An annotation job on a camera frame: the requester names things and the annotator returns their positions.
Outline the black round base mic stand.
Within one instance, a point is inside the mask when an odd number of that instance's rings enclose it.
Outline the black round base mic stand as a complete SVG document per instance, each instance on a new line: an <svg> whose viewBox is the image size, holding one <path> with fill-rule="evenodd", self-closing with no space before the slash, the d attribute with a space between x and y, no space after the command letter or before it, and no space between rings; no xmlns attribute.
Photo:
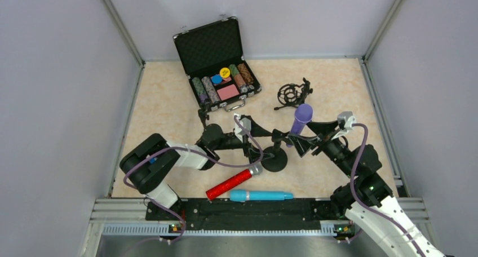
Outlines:
<svg viewBox="0 0 478 257"><path fill-rule="evenodd" d="M273 145L264 150L264 156L261 160L261 164L263 168L269 172L279 172L287 166L288 162L287 154L281 148L281 144L285 143L285 145L288 147L293 146L293 143L291 140L289 140L287 132L281 132L277 129L272 131L271 140Z"/></svg>

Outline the purple microphone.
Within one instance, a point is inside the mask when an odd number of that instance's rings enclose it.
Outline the purple microphone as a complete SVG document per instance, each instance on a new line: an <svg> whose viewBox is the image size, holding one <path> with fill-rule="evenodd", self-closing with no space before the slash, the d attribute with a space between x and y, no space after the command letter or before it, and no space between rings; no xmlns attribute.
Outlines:
<svg viewBox="0 0 478 257"><path fill-rule="evenodd" d="M299 105L294 112L294 122L289 131L289 135L299 135L305 125L311 122L313 118L313 108L309 104Z"/></svg>

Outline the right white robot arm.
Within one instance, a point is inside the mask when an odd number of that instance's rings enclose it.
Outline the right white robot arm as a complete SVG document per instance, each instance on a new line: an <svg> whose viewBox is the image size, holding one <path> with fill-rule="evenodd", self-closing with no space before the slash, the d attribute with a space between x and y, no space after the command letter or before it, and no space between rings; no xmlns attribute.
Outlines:
<svg viewBox="0 0 478 257"><path fill-rule="evenodd" d="M406 215L391 188L377 173L382 166L368 128L351 112L334 122L308 122L313 137L289 131L276 133L275 141L291 144L300 156L324 153L349 177L346 186L330 197L338 216L358 225L388 256L444 256Z"/></svg>

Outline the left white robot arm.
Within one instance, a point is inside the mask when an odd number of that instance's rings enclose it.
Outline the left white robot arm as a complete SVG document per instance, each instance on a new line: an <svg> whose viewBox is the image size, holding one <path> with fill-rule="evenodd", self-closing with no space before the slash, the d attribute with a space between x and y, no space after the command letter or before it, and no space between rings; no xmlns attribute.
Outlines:
<svg viewBox="0 0 478 257"><path fill-rule="evenodd" d="M206 192L208 200L214 200L260 175L261 162L273 157L256 141L256 138L271 137L270 131L259 126L250 116L236 114L234 122L234 130L229 133L223 132L215 123L205 125L201 137L193 145L171 143L158 133L152 134L121 159L119 167L125 175L123 182L169 209L179 203L179 196L165 182L174 167L205 171L220 163L216 151L242 150L249 163L241 165L240 173Z"/></svg>

